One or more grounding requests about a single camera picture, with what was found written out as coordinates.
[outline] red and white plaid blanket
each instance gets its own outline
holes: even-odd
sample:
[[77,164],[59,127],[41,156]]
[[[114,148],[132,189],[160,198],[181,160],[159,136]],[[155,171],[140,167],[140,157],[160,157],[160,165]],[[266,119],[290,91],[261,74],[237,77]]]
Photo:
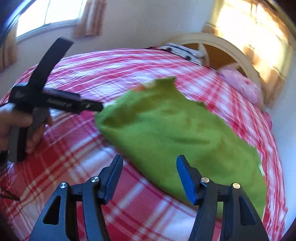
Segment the red and white plaid blanket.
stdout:
[[[17,81],[27,82],[32,67]],[[160,50],[112,50],[63,59],[48,78],[47,87],[80,93],[84,98],[109,102],[138,83],[176,76],[186,98],[204,101],[247,143],[258,150],[268,192],[263,223],[270,240],[281,238],[287,212],[284,180],[275,140],[258,110],[215,71]],[[7,101],[8,94],[2,99]],[[91,112],[81,115],[52,110],[49,127],[37,151],[1,174],[0,186],[20,202],[0,199],[1,212],[20,240],[28,240],[47,200],[61,182],[82,183],[99,174],[118,153],[94,124]],[[188,240],[196,210],[153,186],[125,159],[113,200],[103,206],[111,240]],[[78,228],[86,240],[82,206]],[[214,240],[221,221],[217,220]]]

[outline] gray handle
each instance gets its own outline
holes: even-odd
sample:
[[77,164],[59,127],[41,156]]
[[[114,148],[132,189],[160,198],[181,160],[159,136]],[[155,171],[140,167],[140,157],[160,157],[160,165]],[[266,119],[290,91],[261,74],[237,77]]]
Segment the gray handle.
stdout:
[[[41,107],[34,108],[32,113],[33,122],[27,128],[26,140],[30,139],[33,136],[34,131],[45,122],[45,120],[49,117],[49,115],[50,113],[48,108],[41,108]],[[10,129],[8,156],[7,156],[10,162],[20,162],[20,161],[23,161],[23,159],[25,158],[24,148],[21,148],[23,149],[22,153],[20,153],[20,149],[18,148],[19,145],[23,145],[21,143],[25,143],[25,141],[21,140],[21,138],[23,138],[23,136],[20,134],[21,129],[23,128],[20,128],[18,126],[12,126]]]

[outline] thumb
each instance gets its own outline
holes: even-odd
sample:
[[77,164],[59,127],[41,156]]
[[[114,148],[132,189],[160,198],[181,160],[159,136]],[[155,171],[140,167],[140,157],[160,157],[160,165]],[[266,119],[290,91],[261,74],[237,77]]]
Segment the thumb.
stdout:
[[0,108],[0,123],[4,125],[28,127],[32,121],[31,115],[14,109],[14,104],[8,103]]

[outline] headboard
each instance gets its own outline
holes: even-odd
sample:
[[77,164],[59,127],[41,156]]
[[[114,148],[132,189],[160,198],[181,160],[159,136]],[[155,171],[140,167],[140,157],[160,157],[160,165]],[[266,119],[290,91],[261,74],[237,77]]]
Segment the headboard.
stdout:
[[247,56],[232,43],[208,33],[180,34],[165,41],[165,43],[168,42],[199,50],[201,50],[201,47],[199,47],[198,44],[203,44],[204,47],[202,48],[204,48],[207,51],[206,54],[209,55],[209,63],[207,64],[216,70],[224,65],[237,62],[241,68],[240,72],[251,79],[260,88],[260,109],[264,109],[262,85],[259,75]]

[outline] window sill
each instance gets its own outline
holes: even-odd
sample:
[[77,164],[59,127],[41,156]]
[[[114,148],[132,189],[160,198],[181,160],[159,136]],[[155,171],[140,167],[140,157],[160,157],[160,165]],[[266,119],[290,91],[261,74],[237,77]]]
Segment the window sill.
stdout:
[[58,28],[65,28],[69,26],[74,26],[77,22],[77,19],[74,20],[66,20],[66,21],[61,21],[61,22],[56,22],[56,23],[49,23],[47,25],[41,26],[39,28],[33,29],[25,34],[22,34],[21,36],[17,37],[17,43],[21,43],[31,37],[34,37],[36,35],[42,34],[44,32],[48,32],[54,29]]

